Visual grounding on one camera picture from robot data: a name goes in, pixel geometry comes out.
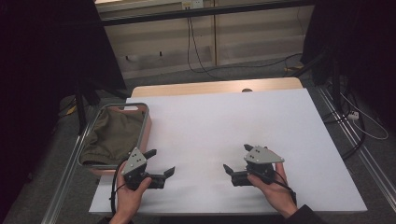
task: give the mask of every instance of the cable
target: cable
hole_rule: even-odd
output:
[[[283,77],[286,77],[288,75],[289,72],[289,67],[288,67],[288,59],[297,55],[302,55],[302,53],[296,53],[296,54],[292,54],[284,59],[282,59],[282,61],[285,62],[285,75]]]
[[[116,193],[119,190],[120,187],[119,186],[116,190],[116,180],[117,180],[117,175],[119,174],[119,169],[122,166],[122,164],[125,161],[128,161],[129,157],[125,157],[124,159],[122,159],[120,161],[120,163],[117,165],[116,171],[114,172],[114,176],[113,176],[113,183],[111,184],[111,196],[110,196],[110,206],[111,206],[111,212],[113,213],[113,216],[116,215]]]
[[[275,179],[273,179],[273,178],[270,178],[270,177],[268,177],[268,176],[266,176],[266,175],[262,175],[260,172],[257,172],[257,171],[255,171],[255,170],[249,169],[249,170],[247,170],[247,171],[248,171],[248,172],[251,172],[253,175],[256,175],[256,176],[259,177],[259,178],[263,178],[263,179],[266,179],[266,180],[268,180],[268,181],[271,181],[272,183],[278,184],[279,186],[281,186],[281,187],[287,189],[288,191],[293,192],[293,190],[288,186],[288,184],[287,184],[287,182],[285,181],[285,179],[283,178],[283,176],[280,175],[280,173],[278,173],[277,171],[275,171],[276,174],[278,174],[278,175],[280,176],[280,178],[282,178],[282,180],[283,180],[285,183],[281,183],[281,182],[279,182],[279,181],[277,181],[277,180],[275,180]]]
[[[355,95],[352,95],[352,98],[355,102],[355,107],[358,107],[358,102],[356,101]],[[364,127],[364,122],[363,122],[363,118],[362,116],[359,117],[359,121],[361,122],[361,128],[365,131],[365,127]],[[358,150],[359,148],[363,145],[364,140],[366,139],[366,134],[362,133],[361,136],[361,140],[359,141],[358,144],[356,144],[352,149],[350,149],[349,151],[347,151],[346,153],[344,153],[343,155],[341,155],[341,158],[343,159],[343,161],[346,161],[347,159],[349,159],[351,156],[353,156]]]
[[[339,121],[343,121],[344,119],[347,118],[347,115],[345,115],[343,113],[343,117],[341,117],[340,119],[335,119],[335,120],[331,120],[331,121],[323,121],[324,124],[331,124],[331,123],[337,123]]]
[[[207,69],[207,68],[204,68],[202,66],[202,64],[201,64],[201,60],[200,60],[200,57],[199,57],[199,54],[198,54],[198,50],[197,50],[197,47],[196,47],[196,43],[195,43],[195,38],[194,38],[194,32],[193,32],[193,26],[192,26],[191,18],[187,18],[187,20],[188,20],[188,23],[189,23],[189,46],[188,46],[188,49],[187,49],[187,62],[189,64],[190,70],[192,72],[194,72],[194,73],[208,73],[208,72],[211,72],[211,71],[214,71],[214,70],[228,69],[228,68],[262,68],[262,67],[272,66],[272,65],[275,65],[275,64],[278,64],[278,63],[283,63],[287,59],[290,59],[290,58],[295,57],[295,56],[303,55],[302,53],[295,53],[295,54],[291,54],[291,55],[287,56],[286,58],[284,58],[282,60],[276,61],[274,63],[268,63],[268,64],[262,64],[262,65],[233,65],[233,66],[213,67],[213,68]],[[190,33],[192,33],[192,39],[193,39],[194,46],[195,46],[195,52],[196,52],[196,54],[198,56],[198,60],[200,62],[200,65],[201,65],[201,67],[203,68],[204,71],[197,71],[197,70],[192,69],[192,67],[191,67],[191,64],[190,64],[190,46],[191,46],[190,45],[190,36],[191,35],[190,35]]]
[[[374,139],[378,139],[378,140],[386,140],[386,139],[388,139],[389,134],[388,134],[387,130],[386,130],[382,125],[380,125],[378,122],[376,122],[376,121],[375,121],[374,119],[372,119],[370,116],[368,116],[366,113],[364,113],[363,111],[361,111],[360,109],[358,109],[356,106],[354,106],[354,105],[344,96],[344,94],[341,94],[341,96],[342,96],[350,105],[352,105],[353,107],[355,107],[356,110],[358,110],[358,111],[361,112],[363,115],[365,115],[367,118],[369,118],[370,120],[372,120],[379,128],[381,128],[381,129],[385,132],[385,135],[386,135],[386,136],[385,136],[385,137],[376,137],[376,136],[373,136],[373,135],[367,133],[366,131],[364,131],[363,129],[361,129],[361,128],[355,123],[355,120],[353,120],[353,124],[356,126],[356,128],[358,128],[362,133],[365,133],[365,134],[369,135],[370,137],[372,137],[372,138],[374,138]]]
[[[297,21],[298,21],[298,23],[300,24],[301,31],[303,32],[303,43],[304,43],[304,39],[305,39],[305,30],[304,30],[303,25],[301,24],[300,17],[299,17],[299,15],[300,15],[300,9],[301,9],[301,7],[298,7],[298,10],[297,10]]]
[[[210,77],[213,77],[213,78],[216,78],[216,79],[220,79],[220,80],[225,80],[224,78],[221,78],[221,77],[214,77],[214,76],[210,75],[210,74],[205,70],[204,66],[202,65],[201,58],[199,57],[199,54],[198,54],[198,49],[197,49],[197,44],[196,44],[196,42],[195,42],[194,29],[193,29],[193,27],[192,27],[192,20],[191,20],[191,18],[187,18],[187,22],[189,23],[189,48],[188,48],[188,50],[187,50],[187,53],[188,53],[187,61],[188,61],[188,63],[189,63],[189,67],[190,67],[191,71],[195,72],[195,71],[191,68],[191,65],[190,65],[190,26],[191,26],[192,40],[193,40],[194,46],[195,46],[195,52],[196,52],[196,55],[197,55],[197,57],[198,57],[198,62],[199,62],[199,64],[201,65],[202,69],[203,69],[204,72],[207,73],[207,75],[210,76]]]
[[[289,185],[289,184],[288,184],[288,181],[286,181],[285,178],[283,178],[283,176],[282,176],[280,173],[278,173],[276,170],[274,170],[274,172],[275,172],[277,175],[279,175],[279,177],[283,180],[283,182],[284,182],[286,185]]]

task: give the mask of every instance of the sleeve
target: sleeve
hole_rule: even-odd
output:
[[[100,219],[100,220],[98,221],[97,224],[109,224],[109,223],[110,223],[110,220],[111,220],[111,217],[103,217],[102,219]]]
[[[285,220],[286,224],[327,224],[307,205],[301,207],[291,217]]]

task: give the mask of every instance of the white tabletop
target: white tabletop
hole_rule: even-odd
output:
[[[152,119],[147,172],[176,166],[164,189],[148,189],[141,215],[263,215],[275,210],[253,187],[234,187],[224,172],[246,166],[244,144],[269,147],[285,159],[299,205],[315,211],[367,208],[307,90],[137,97]],[[109,213],[112,176],[102,176],[90,212]]]

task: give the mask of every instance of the gray floor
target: gray floor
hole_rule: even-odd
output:
[[[253,62],[243,63],[238,65],[259,65],[275,62],[276,60],[268,62]],[[297,64],[298,57],[288,60],[288,65],[293,66]],[[217,69],[210,72],[210,77],[205,73],[193,73],[192,71],[176,72],[172,74],[163,74],[152,77],[138,77],[126,80],[128,91],[131,92],[136,86],[170,84],[170,83],[186,83],[186,82],[203,82],[214,80],[234,80],[234,79],[252,79],[265,77],[283,77],[285,72],[283,70],[285,64],[278,63],[269,67],[234,67]],[[318,93],[318,88],[315,87],[311,81],[311,77],[304,75],[301,81],[305,88],[308,89],[311,97],[318,109],[320,115],[325,115],[330,112],[329,108],[324,103],[321,95]],[[114,98],[106,92],[99,92],[102,97],[102,104],[110,102],[119,102],[120,99]],[[377,119],[375,111],[367,106],[362,99],[358,97],[360,108],[368,115]],[[67,104],[72,98],[65,98],[60,102],[60,107]],[[368,119],[365,120],[366,130],[374,135],[383,135],[382,130]],[[326,125],[329,134],[331,135],[335,145],[340,153],[343,153],[352,147],[346,136],[337,124]],[[47,145],[47,154],[43,156],[37,169],[33,170],[33,180],[26,183],[23,187],[19,198],[13,204],[8,213],[5,223],[40,223],[48,209],[50,200],[55,192],[58,183],[64,172],[64,167],[68,163],[68,158],[71,155],[72,149],[78,139],[78,116],[72,114],[70,116],[59,119],[56,130]],[[394,166],[394,159],[396,158],[396,134],[389,133],[387,140],[375,140],[371,137],[366,137],[364,145],[373,155],[378,165],[383,172],[389,177],[392,182],[396,181],[396,167]],[[375,183],[371,174],[368,172],[366,166],[363,164],[359,154],[354,155],[346,161],[346,167],[349,169],[351,176],[361,193],[361,197],[365,201],[368,211],[359,214],[344,214],[331,215],[320,214],[324,219],[330,223],[396,223],[396,213],[389,205],[386,197]],[[77,167],[72,178],[70,190],[67,192],[64,204],[57,216],[57,223],[95,223],[101,217],[89,214],[88,209],[91,205],[92,195],[97,186],[98,177],[91,175],[89,171],[81,167]],[[225,217],[219,219],[212,217],[210,219],[203,219],[202,217],[196,219],[188,219],[186,217],[180,219],[166,219],[162,223],[197,223],[198,221],[205,223],[277,223],[278,217],[250,217],[248,219],[240,219],[238,217]],[[160,223],[159,217],[137,217],[135,223]]]

